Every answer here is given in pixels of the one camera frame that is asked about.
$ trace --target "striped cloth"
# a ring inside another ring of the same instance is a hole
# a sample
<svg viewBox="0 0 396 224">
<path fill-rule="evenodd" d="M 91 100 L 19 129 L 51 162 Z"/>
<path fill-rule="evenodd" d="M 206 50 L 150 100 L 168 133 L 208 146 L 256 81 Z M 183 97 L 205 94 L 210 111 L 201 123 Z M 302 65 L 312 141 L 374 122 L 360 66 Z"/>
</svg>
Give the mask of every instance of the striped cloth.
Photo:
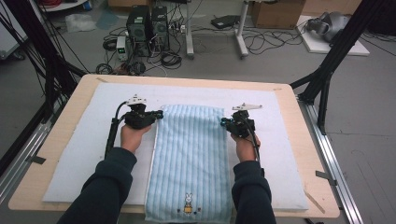
<svg viewBox="0 0 396 224">
<path fill-rule="evenodd" d="M 166 105 L 158 122 L 146 220 L 230 223 L 232 200 L 223 109 Z"/>
</svg>

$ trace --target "hand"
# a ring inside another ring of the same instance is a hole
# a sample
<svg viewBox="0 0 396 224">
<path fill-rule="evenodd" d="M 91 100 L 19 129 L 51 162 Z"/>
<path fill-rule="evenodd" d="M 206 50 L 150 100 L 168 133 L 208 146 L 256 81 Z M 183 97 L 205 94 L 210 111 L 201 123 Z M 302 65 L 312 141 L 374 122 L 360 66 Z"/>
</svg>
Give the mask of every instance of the hand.
<svg viewBox="0 0 396 224">
<path fill-rule="evenodd" d="M 253 147 L 253 139 L 250 136 L 247 138 L 240 138 L 233 133 L 231 134 L 231 138 L 236 143 L 236 155 L 239 158 L 239 161 L 255 161 L 256 160 L 256 153 Z M 261 144 L 259 137 L 256 135 L 256 142 L 258 145 Z"/>
<path fill-rule="evenodd" d="M 135 153 L 142 142 L 143 134 L 148 132 L 150 128 L 151 125 L 141 130 L 135 130 L 125 124 L 121 128 L 121 147 Z"/>
</svg>

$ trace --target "wooden tabletop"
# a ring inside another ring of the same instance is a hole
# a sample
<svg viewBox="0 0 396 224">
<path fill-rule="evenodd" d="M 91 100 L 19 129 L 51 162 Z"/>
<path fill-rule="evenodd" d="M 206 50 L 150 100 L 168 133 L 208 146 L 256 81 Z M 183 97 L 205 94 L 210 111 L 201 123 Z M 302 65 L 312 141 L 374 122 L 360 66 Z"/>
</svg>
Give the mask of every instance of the wooden tabletop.
<svg viewBox="0 0 396 224">
<path fill-rule="evenodd" d="M 316 176 L 323 171 L 317 150 L 305 124 L 291 87 L 287 84 L 203 80 L 164 77 L 117 77 L 86 75 L 78 83 L 61 116 L 53 126 L 37 156 L 47 159 L 43 164 L 32 163 L 9 201 L 14 210 L 65 211 L 70 203 L 44 203 L 42 198 L 52 179 L 63 150 L 69 142 L 81 115 L 88 106 L 99 83 L 133 83 L 162 86 L 234 88 L 273 91 L 278 100 L 290 145 L 297 162 L 309 209 L 303 212 L 277 212 L 277 217 L 338 217 L 340 212 L 326 179 Z M 144 213 L 142 205 L 124 205 L 123 213 Z"/>
</svg>

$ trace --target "cartoon rabbit print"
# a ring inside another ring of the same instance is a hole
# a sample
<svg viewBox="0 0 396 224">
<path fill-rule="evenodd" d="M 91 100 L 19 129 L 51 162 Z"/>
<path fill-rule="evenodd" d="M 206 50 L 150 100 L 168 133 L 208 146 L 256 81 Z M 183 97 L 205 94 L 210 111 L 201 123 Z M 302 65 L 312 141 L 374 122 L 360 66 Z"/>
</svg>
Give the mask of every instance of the cartoon rabbit print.
<svg viewBox="0 0 396 224">
<path fill-rule="evenodd" d="M 184 205 L 184 213 L 187 215 L 192 213 L 191 202 L 192 202 L 192 193 L 190 194 L 186 193 L 186 204 Z"/>
</svg>

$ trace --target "person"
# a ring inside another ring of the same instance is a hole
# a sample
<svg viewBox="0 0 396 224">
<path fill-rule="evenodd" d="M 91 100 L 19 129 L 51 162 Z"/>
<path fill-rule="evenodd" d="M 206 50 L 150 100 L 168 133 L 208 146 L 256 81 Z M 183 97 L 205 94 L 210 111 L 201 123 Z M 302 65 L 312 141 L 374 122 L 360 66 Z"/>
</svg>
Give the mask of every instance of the person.
<svg viewBox="0 0 396 224">
<path fill-rule="evenodd" d="M 120 147 L 114 147 L 100 161 L 82 187 L 80 195 L 64 212 L 58 223 L 117 223 L 120 210 L 132 185 L 131 172 L 137 162 L 134 155 L 143 134 L 151 126 L 134 130 L 128 125 L 121 128 Z M 271 206 L 271 190 L 255 160 L 253 145 L 247 139 L 232 135 L 240 163 L 235 165 L 233 201 L 237 210 L 236 222 L 276 223 Z"/>
</svg>

